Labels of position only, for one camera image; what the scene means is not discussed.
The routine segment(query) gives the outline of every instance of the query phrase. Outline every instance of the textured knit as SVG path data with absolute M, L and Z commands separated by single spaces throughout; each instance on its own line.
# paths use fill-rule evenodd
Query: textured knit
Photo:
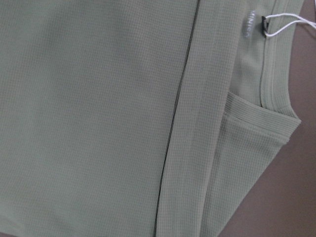
M 302 3 L 0 1 L 0 233 L 218 236 L 300 123 L 260 27 Z

